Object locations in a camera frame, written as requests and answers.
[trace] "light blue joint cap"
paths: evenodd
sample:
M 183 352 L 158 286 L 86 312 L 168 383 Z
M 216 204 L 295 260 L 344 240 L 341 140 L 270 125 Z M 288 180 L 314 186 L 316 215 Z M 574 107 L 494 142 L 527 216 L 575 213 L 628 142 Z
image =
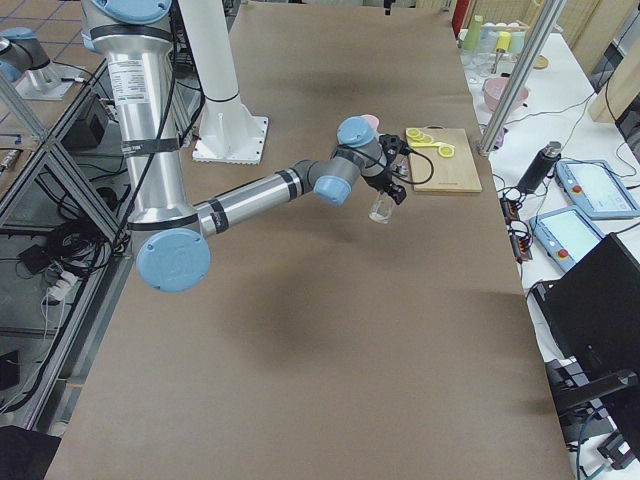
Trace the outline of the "light blue joint cap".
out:
M 325 202 L 340 206 L 351 195 L 351 185 L 344 178 L 325 175 L 316 180 L 313 192 Z
M 123 23 L 149 25 L 164 18 L 172 0 L 92 0 L 111 18 Z
M 362 117 L 349 117 L 338 127 L 338 143 L 349 147 L 362 147 L 376 138 L 369 122 Z
M 82 43 L 84 44 L 84 48 L 86 48 L 90 52 L 100 53 L 98 52 L 98 50 L 96 50 L 96 47 L 93 44 L 93 41 L 91 40 L 91 37 L 84 32 L 82 32 Z
M 4 75 L 4 78 L 10 82 L 15 82 L 22 76 L 22 72 L 13 65 L 0 61 L 0 72 Z
M 7 40 L 34 40 L 36 34 L 27 27 L 13 27 L 0 32 L 0 37 L 4 37 Z
M 172 228 L 149 238 L 138 252 L 140 276 L 162 292 L 181 292 L 204 278 L 211 265 L 209 246 L 188 228 Z

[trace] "pink bowl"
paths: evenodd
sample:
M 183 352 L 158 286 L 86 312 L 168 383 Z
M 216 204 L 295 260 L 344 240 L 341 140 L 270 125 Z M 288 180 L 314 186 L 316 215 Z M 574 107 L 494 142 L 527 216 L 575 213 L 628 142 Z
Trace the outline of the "pink bowl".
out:
M 495 78 L 489 78 L 484 82 L 484 85 L 482 86 L 482 93 L 484 94 L 484 103 L 486 103 L 487 107 L 489 107 L 489 110 L 491 110 L 492 112 L 498 106 L 498 101 L 500 100 L 500 97 L 502 96 L 502 92 L 504 91 L 508 81 L 509 81 L 508 78 L 495 77 Z M 513 102 L 513 105 L 511 106 L 511 111 L 515 110 L 518 107 L 521 107 L 528 97 L 529 97 L 529 89 L 526 87 L 523 87 L 520 90 L 520 95 L 518 95 L 518 97 L 516 98 L 516 101 Z

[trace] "robotic arm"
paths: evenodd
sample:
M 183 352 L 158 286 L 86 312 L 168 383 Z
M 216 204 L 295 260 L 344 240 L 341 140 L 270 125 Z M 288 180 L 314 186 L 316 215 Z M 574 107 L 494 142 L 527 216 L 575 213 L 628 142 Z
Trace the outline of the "robotic arm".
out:
M 33 88 L 47 92 L 61 79 L 35 34 L 25 27 L 0 32 L 0 72 L 14 82 L 27 72 Z
M 171 2 L 82 0 L 82 6 L 93 47 L 108 61 L 135 199 L 128 217 L 132 248 L 140 275 L 153 288 L 177 292 L 195 285 L 211 260 L 204 237 L 309 191 L 341 205 L 362 176 L 397 204 L 404 200 L 391 164 L 406 144 L 398 137 L 378 137 L 364 118 L 351 117 L 340 125 L 338 147 L 328 162 L 304 160 L 192 206 L 169 108 Z

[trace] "power strip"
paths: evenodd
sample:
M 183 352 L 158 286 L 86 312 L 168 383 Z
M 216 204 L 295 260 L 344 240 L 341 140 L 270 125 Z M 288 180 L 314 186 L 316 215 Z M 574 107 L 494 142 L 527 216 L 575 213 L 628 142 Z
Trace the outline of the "power strip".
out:
M 60 303 L 76 283 L 78 283 L 78 277 L 71 272 L 63 270 L 56 283 L 47 288 L 47 304 L 57 305 Z
M 531 239 L 523 236 L 522 232 L 514 229 L 512 225 L 512 223 L 526 225 L 520 220 L 518 203 L 503 196 L 500 199 L 500 208 L 504 216 L 504 223 L 507 225 L 509 242 L 511 243 L 511 249 L 513 250 L 513 256 L 516 258 L 516 262 L 523 263 L 533 260 L 531 250 L 529 249 Z

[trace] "black monitor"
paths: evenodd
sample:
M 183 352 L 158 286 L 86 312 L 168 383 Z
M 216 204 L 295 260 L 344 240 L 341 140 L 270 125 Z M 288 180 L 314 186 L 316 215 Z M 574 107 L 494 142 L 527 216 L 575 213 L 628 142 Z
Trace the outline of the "black monitor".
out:
M 545 303 L 564 353 L 590 381 L 624 369 L 640 375 L 640 264 L 615 234 L 555 282 Z M 601 400 L 640 458 L 640 386 Z

